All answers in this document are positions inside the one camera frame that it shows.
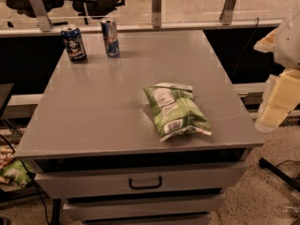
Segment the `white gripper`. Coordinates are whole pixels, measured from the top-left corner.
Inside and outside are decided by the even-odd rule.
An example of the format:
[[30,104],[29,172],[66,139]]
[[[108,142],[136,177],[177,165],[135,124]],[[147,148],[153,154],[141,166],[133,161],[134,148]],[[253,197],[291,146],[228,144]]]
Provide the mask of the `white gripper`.
[[279,25],[254,45],[254,50],[271,53],[286,69],[270,75],[262,94],[255,128],[271,132],[300,104],[300,3]]

